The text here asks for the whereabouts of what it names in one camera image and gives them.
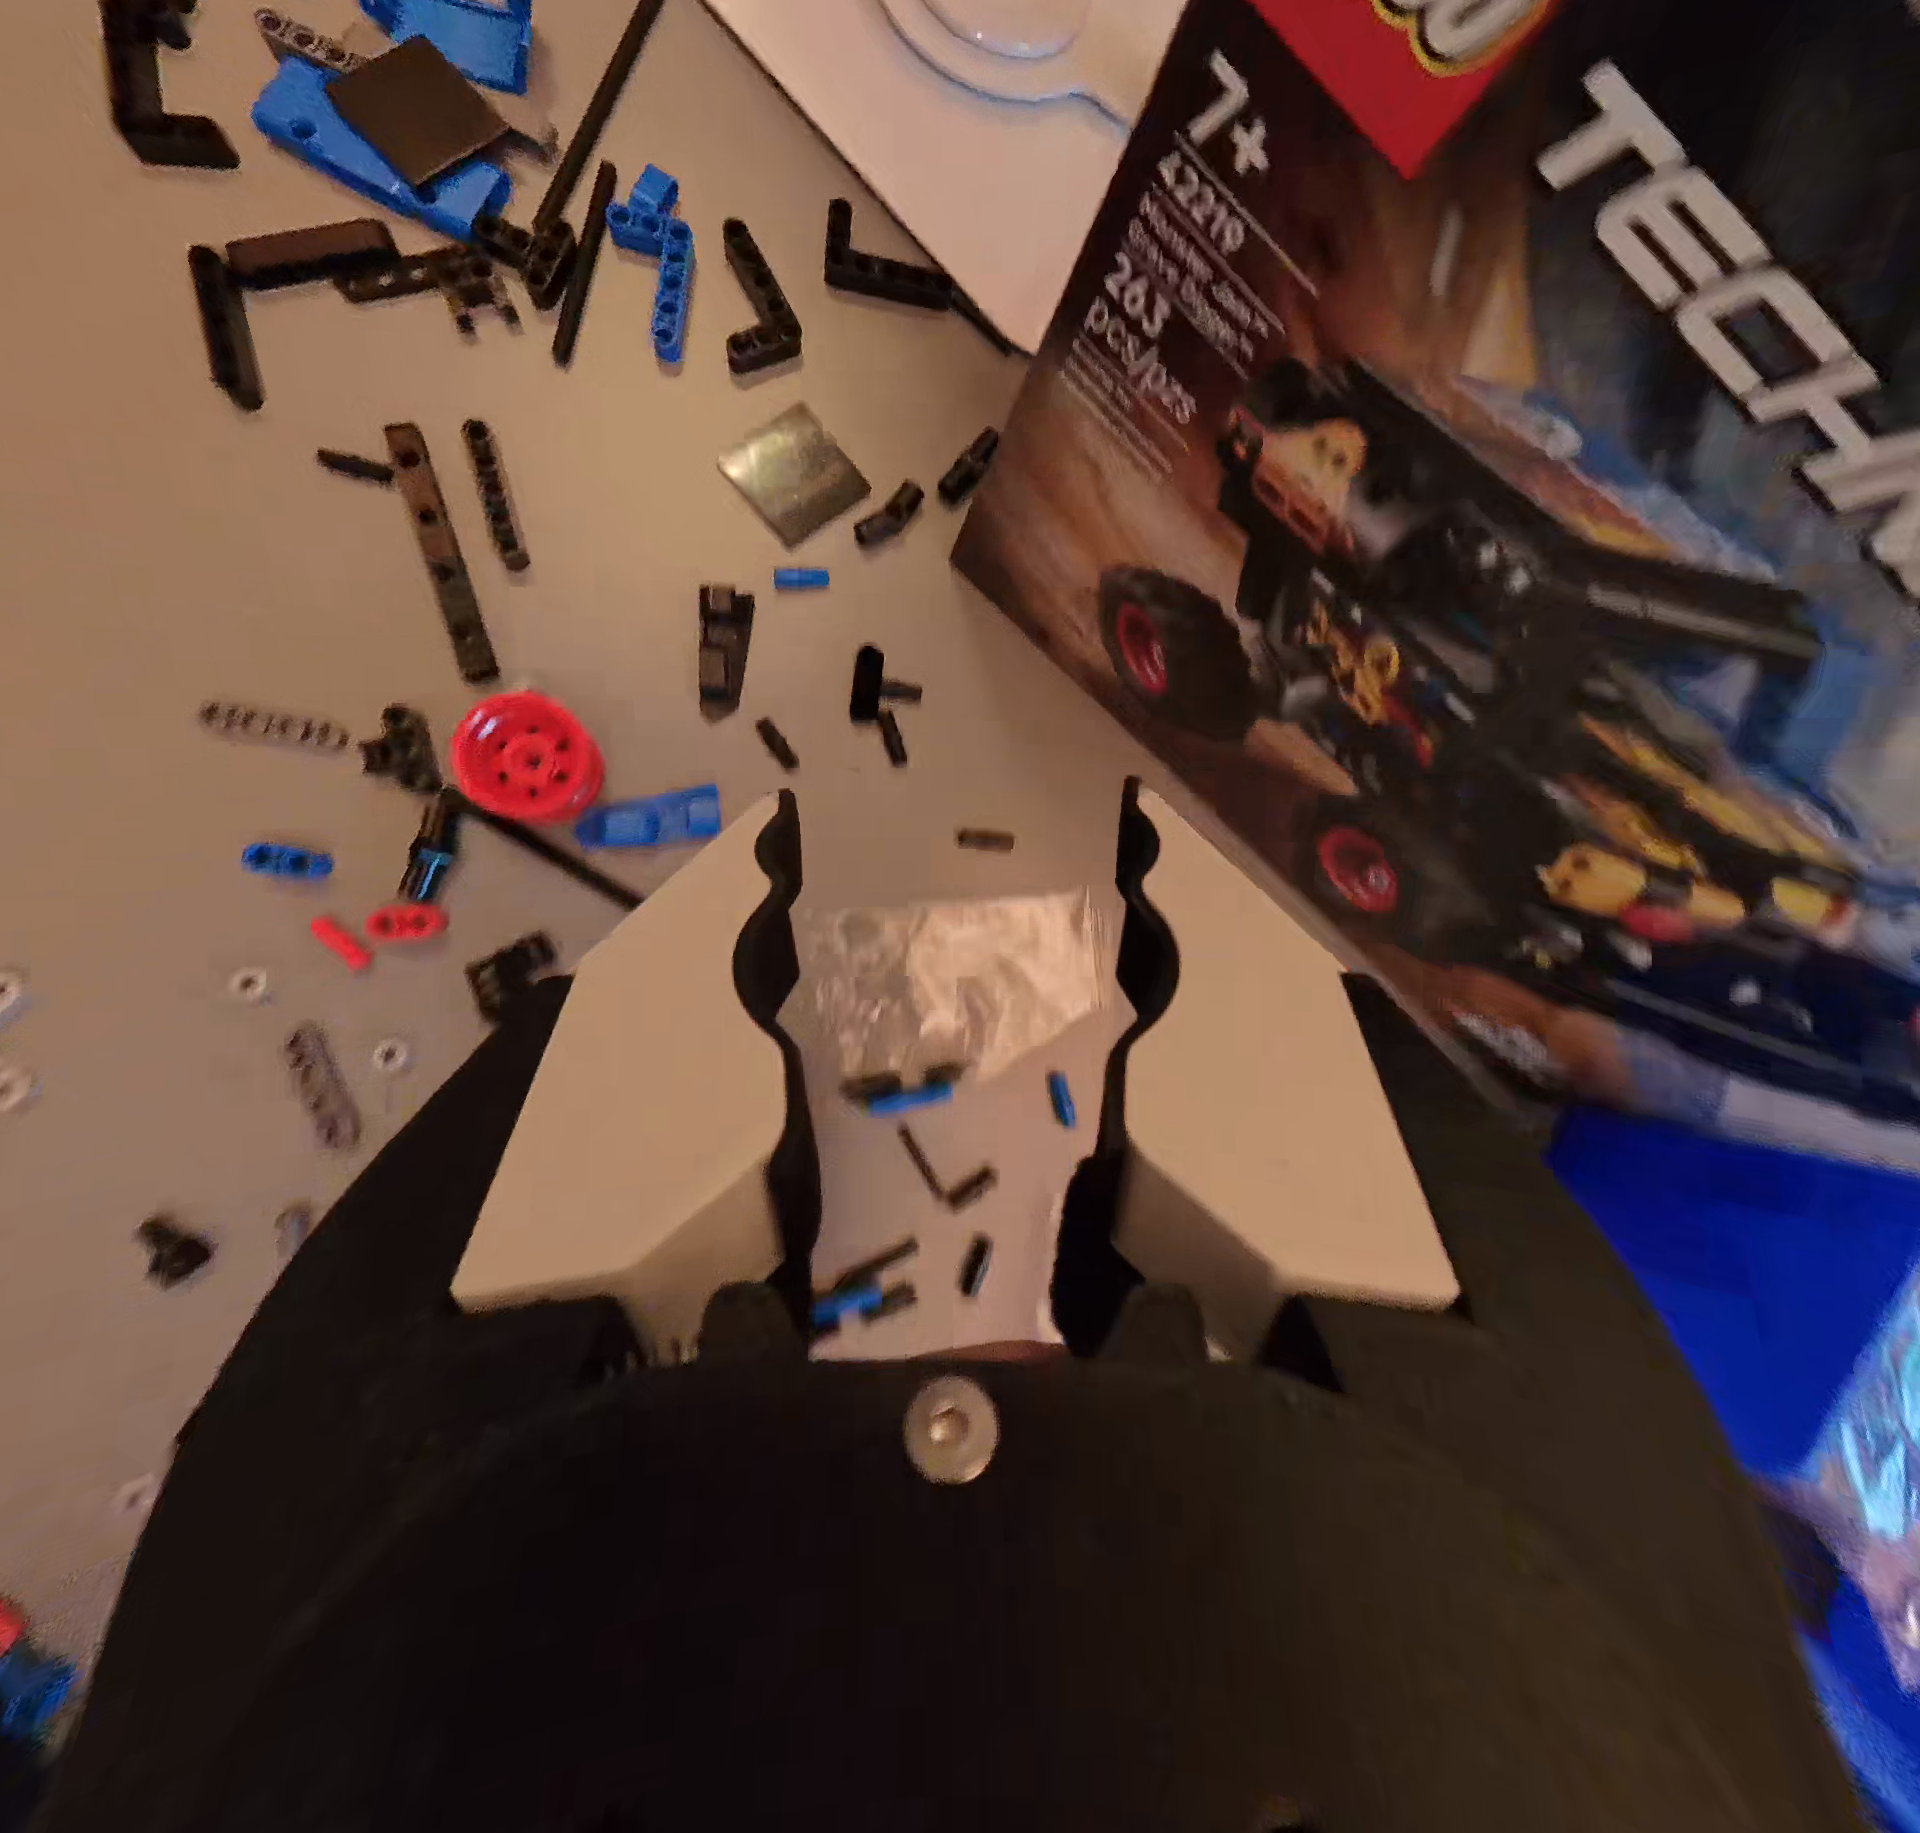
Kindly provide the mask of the pile of small pins connectors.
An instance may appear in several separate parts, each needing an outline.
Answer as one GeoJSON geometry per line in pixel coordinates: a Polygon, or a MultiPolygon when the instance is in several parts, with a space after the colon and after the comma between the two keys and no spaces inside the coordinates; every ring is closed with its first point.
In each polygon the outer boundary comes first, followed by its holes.
{"type": "MultiPolygon", "coordinates": [[[[879,962],[900,1019],[879,1053],[920,1080],[968,1057],[957,1102],[870,1116],[841,1096],[852,1012],[848,935],[801,910],[801,993],[785,1024],[805,1047],[824,1152],[817,1282],[899,1238],[920,1250],[920,1303],[872,1351],[928,1351],[959,1325],[987,1338],[1038,1327],[1045,1255],[1069,1155],[1092,1137],[1094,1047],[1117,1029],[1117,903],[1085,902],[1089,1008],[1041,1042],[1038,1011],[999,1001],[1065,956],[1020,954],[1007,975],[966,981],[959,1008],[994,1011],[1004,1057],[939,1047],[936,1008],[905,1008],[899,959],[879,962]]],[[[455,969],[379,956],[349,975],[318,954],[135,956],[130,978],[35,967],[2,987],[35,995],[2,1032],[2,1599],[31,1617],[35,1649],[78,1668],[51,1740],[69,1733],[98,1675],[136,1541],[189,1411],[275,1279],[347,1198],[349,1180],[427,1105],[482,1024],[455,969]]]]}

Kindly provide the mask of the blue frame panel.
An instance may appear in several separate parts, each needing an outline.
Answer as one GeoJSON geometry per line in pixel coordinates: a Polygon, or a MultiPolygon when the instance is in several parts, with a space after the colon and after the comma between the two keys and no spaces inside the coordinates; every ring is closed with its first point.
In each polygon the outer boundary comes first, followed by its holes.
{"type": "Polygon", "coordinates": [[[358,10],[386,42],[427,42],[492,94],[530,87],[534,0],[358,0],[358,10]]]}
{"type": "Polygon", "coordinates": [[[252,100],[252,126],[284,152],[318,175],[371,199],[384,212],[423,225],[444,241],[475,242],[480,219],[498,219],[514,177],[486,159],[452,164],[423,189],[367,145],[330,103],[330,78],[307,62],[276,62],[275,76],[252,100]]]}

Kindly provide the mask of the black connector cluster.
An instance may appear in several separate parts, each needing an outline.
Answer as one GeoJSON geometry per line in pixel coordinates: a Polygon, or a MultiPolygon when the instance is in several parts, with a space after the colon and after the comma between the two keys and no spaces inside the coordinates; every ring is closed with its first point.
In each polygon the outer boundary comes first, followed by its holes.
{"type": "Polygon", "coordinates": [[[336,277],[333,290],[353,305],[438,297],[458,333],[475,337],[480,315],[494,315],[512,333],[521,332],[514,281],[530,309],[553,313],[567,293],[579,241],[563,219],[521,227],[505,214],[480,214],[467,242],[421,255],[386,255],[377,264],[336,277]]]}

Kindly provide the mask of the grey short flat beam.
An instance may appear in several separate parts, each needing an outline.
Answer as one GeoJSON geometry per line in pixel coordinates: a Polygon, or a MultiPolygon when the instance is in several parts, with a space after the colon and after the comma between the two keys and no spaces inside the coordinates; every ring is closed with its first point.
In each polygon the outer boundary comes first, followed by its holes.
{"type": "Polygon", "coordinates": [[[239,702],[203,702],[195,720],[209,735],[221,735],[229,743],[281,745],[320,758],[341,758],[353,743],[349,729],[336,720],[269,711],[239,702]]]}

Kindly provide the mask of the blue small panel piece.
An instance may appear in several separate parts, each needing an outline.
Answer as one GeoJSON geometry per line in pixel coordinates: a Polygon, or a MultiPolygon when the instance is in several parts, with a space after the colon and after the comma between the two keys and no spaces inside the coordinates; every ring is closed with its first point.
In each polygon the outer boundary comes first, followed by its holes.
{"type": "Polygon", "coordinates": [[[573,840],[586,851],[665,851],[697,844],[721,831],[722,799],[711,784],[598,803],[573,822],[573,840]]]}

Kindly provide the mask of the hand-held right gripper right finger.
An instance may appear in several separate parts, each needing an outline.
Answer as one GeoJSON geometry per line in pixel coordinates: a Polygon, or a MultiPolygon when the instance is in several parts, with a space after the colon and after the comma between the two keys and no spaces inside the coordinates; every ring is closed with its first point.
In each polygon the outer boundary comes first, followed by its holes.
{"type": "Polygon", "coordinates": [[[1117,815],[1127,1008],[1057,1229],[1049,1318],[1089,1355],[1139,1289],[1257,1355],[1292,1299],[1444,1315],[1458,1274],[1346,967],[1139,776],[1117,815]]]}

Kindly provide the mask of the black pin connector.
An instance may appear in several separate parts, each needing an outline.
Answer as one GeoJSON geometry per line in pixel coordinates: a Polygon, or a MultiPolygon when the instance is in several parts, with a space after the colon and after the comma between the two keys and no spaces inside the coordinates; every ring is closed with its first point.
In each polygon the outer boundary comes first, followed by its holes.
{"type": "Polygon", "coordinates": [[[697,585],[697,708],[704,720],[743,704],[756,603],[734,585],[697,585]]]}

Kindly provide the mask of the blue angled beam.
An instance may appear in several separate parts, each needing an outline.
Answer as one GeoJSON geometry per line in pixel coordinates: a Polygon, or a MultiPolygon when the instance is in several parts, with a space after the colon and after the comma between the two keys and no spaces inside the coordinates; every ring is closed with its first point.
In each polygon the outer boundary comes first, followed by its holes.
{"type": "Polygon", "coordinates": [[[696,241],[679,212],[679,181],[660,164],[643,164],[633,189],[604,207],[601,227],[620,253],[659,264],[647,319],[651,346],[660,364],[679,368],[696,270],[696,241]]]}

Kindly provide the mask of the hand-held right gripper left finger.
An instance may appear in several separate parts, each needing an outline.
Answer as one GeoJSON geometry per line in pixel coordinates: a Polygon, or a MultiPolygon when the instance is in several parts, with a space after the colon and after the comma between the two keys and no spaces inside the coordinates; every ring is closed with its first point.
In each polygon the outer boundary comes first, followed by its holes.
{"type": "Polygon", "coordinates": [[[797,1042],[795,791],[765,795],[573,974],[449,1298],[610,1299],[702,1330],[721,1292],[807,1295],[824,1173],[797,1042]]]}

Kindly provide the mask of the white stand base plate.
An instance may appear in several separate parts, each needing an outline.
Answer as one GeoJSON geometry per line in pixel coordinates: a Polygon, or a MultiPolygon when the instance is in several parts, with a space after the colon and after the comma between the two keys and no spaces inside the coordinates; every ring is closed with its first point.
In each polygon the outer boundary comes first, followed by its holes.
{"type": "Polygon", "coordinates": [[[1189,0],[704,0],[1036,354],[1189,0]]]}

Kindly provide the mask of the black linked connectors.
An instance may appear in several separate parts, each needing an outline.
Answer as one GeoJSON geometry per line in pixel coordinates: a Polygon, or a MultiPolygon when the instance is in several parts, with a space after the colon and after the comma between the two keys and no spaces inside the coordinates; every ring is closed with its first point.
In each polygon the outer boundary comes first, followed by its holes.
{"type": "MultiPolygon", "coordinates": [[[[999,432],[994,426],[981,431],[959,449],[959,455],[947,465],[947,471],[936,481],[936,500],[940,509],[957,511],[972,501],[974,490],[986,484],[986,473],[997,455],[999,432]]],[[[920,484],[905,481],[876,511],[854,525],[854,546],[876,550],[894,543],[905,527],[909,527],[926,504],[926,492],[920,484]]]]}

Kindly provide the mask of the red wheel rim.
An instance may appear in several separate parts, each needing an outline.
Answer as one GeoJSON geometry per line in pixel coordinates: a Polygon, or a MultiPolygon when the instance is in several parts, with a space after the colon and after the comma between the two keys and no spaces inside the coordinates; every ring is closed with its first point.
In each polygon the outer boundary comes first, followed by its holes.
{"type": "Polygon", "coordinates": [[[590,727],[553,694],[482,694],[452,729],[447,768],[477,812],[530,827],[570,822],[604,786],[590,727]]]}

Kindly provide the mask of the black long axle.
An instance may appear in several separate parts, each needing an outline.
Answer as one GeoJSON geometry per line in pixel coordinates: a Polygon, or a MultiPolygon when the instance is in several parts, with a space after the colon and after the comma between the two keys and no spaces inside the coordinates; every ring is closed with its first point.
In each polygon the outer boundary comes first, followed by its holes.
{"type": "Polygon", "coordinates": [[[567,287],[563,287],[563,299],[562,299],[558,324],[553,337],[553,362],[562,371],[567,371],[577,357],[577,339],[584,332],[584,315],[590,309],[591,277],[601,258],[601,246],[607,241],[607,209],[610,209],[615,189],[618,189],[615,163],[598,163],[598,172],[590,189],[590,209],[584,214],[577,246],[573,246],[573,268],[567,275],[567,287]]]}
{"type": "Polygon", "coordinates": [[[591,892],[595,899],[607,902],[610,908],[635,910],[635,908],[645,903],[643,892],[635,892],[633,884],[624,884],[620,878],[615,878],[610,873],[591,866],[579,853],[563,851],[562,844],[556,844],[553,840],[546,840],[534,827],[523,827],[521,819],[509,819],[505,815],[482,812],[467,795],[460,795],[455,790],[447,790],[447,791],[449,791],[452,807],[458,812],[460,819],[480,822],[486,831],[492,831],[494,840],[503,840],[505,844],[512,844],[523,859],[540,861],[541,866],[562,873],[573,884],[584,884],[586,892],[591,892]]]}
{"type": "Polygon", "coordinates": [[[666,0],[635,0],[635,10],[629,17],[629,23],[624,26],[624,34],[618,37],[607,66],[598,76],[598,85],[591,87],[591,97],[558,159],[558,164],[553,169],[550,187],[540,199],[540,209],[534,214],[534,232],[541,235],[546,227],[553,227],[563,209],[573,199],[577,185],[584,181],[584,172],[590,164],[590,155],[598,150],[601,134],[607,130],[607,122],[625,90],[625,82],[660,19],[666,0]]]}

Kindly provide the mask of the black short straight beam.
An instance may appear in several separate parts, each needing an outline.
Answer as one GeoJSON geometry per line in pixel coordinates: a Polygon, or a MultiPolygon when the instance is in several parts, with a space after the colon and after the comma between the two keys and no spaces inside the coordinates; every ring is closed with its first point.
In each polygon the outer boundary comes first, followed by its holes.
{"type": "Polygon", "coordinates": [[[482,419],[470,416],[460,425],[460,439],[494,557],[509,575],[530,575],[534,557],[521,534],[514,490],[509,484],[509,469],[494,431],[482,419]]]}

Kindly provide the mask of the grey desk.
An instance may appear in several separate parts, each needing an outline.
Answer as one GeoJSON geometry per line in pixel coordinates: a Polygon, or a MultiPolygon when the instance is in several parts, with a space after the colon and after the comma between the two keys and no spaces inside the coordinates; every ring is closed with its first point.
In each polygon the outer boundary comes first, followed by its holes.
{"type": "MultiPolygon", "coordinates": [[[[824,287],[817,237],[848,197],[858,241],[923,258],[900,219],[760,71],[702,0],[666,0],[598,145],[620,175],[681,181],[702,241],[687,362],[647,346],[651,270],[604,255],[567,371],[550,315],[475,337],[435,297],[347,305],[325,285],[250,299],[266,407],[211,383],[186,246],[347,220],[365,199],[269,146],[250,122],[275,68],[252,13],[325,32],[353,0],[199,0],[189,51],[161,51],[170,112],[216,120],[234,172],[140,164],[109,120],[98,0],[2,0],[2,956],[16,978],[135,956],[293,954],[311,918],[353,930],[394,896],[418,799],[320,758],[209,735],[203,702],[336,720],[353,743],[386,704],[447,735],[477,698],[455,667],[400,500],[336,477],[315,449],[373,455],[421,426],[505,685],[570,704],[615,795],[718,784],[727,815],[783,786],[766,716],[797,751],[805,908],[894,908],[1046,888],[1110,892],[1124,776],[1246,869],[1197,799],[1064,681],[947,550],[964,519],[926,501],[885,552],[828,525],[797,554],[825,591],[773,590],[783,552],[718,458],[793,401],[817,411],[881,496],[936,481],[999,426],[1024,358],[964,319],[885,313],[824,287]],[[805,328],[805,357],[734,381],[727,337],[755,313],[722,255],[749,220],[805,328]],[[460,425],[498,439],[530,575],[492,552],[460,425]],[[733,716],[697,708],[697,585],[755,597],[733,716]],[[907,763],[848,716],[858,647],[879,647],[923,704],[899,708],[907,763]],[[325,883],[239,866],[272,840],[333,853],[325,883]]],[[[550,931],[573,962],[620,910],[470,827],[449,935],[394,950],[467,962],[550,931]]]]}

